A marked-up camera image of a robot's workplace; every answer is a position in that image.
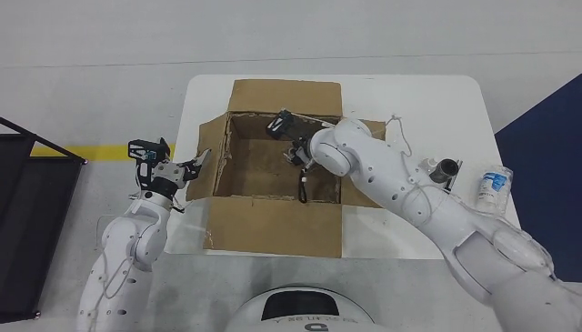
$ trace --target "black metal frame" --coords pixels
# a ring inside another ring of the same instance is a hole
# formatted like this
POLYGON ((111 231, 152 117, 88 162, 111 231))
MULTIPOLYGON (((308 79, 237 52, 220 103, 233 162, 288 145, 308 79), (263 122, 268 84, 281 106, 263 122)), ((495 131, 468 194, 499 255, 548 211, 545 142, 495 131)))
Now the black metal frame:
POLYGON ((46 275, 87 160, 3 117, 0 125, 0 323, 40 316, 46 275), (35 143, 62 156, 31 157, 35 143))

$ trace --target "blue label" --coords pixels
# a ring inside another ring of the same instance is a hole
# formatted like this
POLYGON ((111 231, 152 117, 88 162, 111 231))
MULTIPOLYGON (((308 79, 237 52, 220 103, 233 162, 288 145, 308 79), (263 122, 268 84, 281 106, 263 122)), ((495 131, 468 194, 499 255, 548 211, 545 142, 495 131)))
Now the blue label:
POLYGON ((485 173, 483 179, 492 181, 491 187, 498 192, 507 181, 507 177, 498 173, 485 173))

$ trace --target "black cable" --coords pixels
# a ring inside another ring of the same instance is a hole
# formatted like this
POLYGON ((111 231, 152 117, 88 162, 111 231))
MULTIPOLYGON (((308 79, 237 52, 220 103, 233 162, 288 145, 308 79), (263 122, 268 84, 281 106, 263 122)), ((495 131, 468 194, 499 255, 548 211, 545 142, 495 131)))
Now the black cable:
POLYGON ((307 203, 307 192, 306 184, 303 181, 303 177, 306 175, 305 169, 301 169, 299 172, 299 202, 307 203))

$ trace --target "floor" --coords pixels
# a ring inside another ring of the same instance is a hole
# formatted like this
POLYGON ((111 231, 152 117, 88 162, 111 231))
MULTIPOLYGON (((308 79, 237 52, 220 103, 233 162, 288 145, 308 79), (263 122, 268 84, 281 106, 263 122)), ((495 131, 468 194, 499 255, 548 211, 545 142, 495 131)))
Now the floor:
MULTIPOLYGON (((176 141, 200 74, 460 74, 495 131, 580 73, 581 0, 0 0, 0 114, 62 145, 176 141)), ((73 329, 96 220, 128 162, 83 172, 42 298, 3 331, 73 329)), ((440 261, 164 255, 140 330, 220 331, 252 295, 317 283, 402 331, 498 331, 440 261)))

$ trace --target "cardboard box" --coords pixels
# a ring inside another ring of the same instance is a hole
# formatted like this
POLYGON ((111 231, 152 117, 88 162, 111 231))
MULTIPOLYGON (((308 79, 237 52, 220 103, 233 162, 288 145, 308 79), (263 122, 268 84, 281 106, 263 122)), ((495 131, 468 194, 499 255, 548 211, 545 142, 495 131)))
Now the cardboard box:
MULTIPOLYGON (((286 139, 267 136, 266 125, 281 108, 337 123, 342 117, 338 83, 235 81, 228 111, 200 126, 198 151, 212 149, 186 200, 211 197, 205 248, 308 257, 341 257, 342 205, 378 207, 347 177, 317 166, 308 173, 308 202, 297 200, 301 166, 287 163, 286 139)), ((318 122, 299 120, 303 133, 318 122)), ((366 121, 375 137, 385 124, 366 121)))

